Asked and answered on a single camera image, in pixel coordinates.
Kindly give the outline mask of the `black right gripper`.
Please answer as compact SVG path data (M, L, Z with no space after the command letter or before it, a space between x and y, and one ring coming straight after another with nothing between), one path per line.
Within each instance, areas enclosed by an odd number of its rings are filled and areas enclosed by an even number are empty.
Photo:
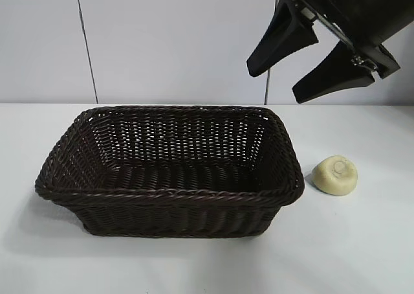
M339 38L327 57L292 88L297 103L367 87L375 82L372 71L386 78L400 69L383 43L413 22L413 0L297 1ZM293 0L278 1L265 34L246 61L250 76L318 42L302 8Z

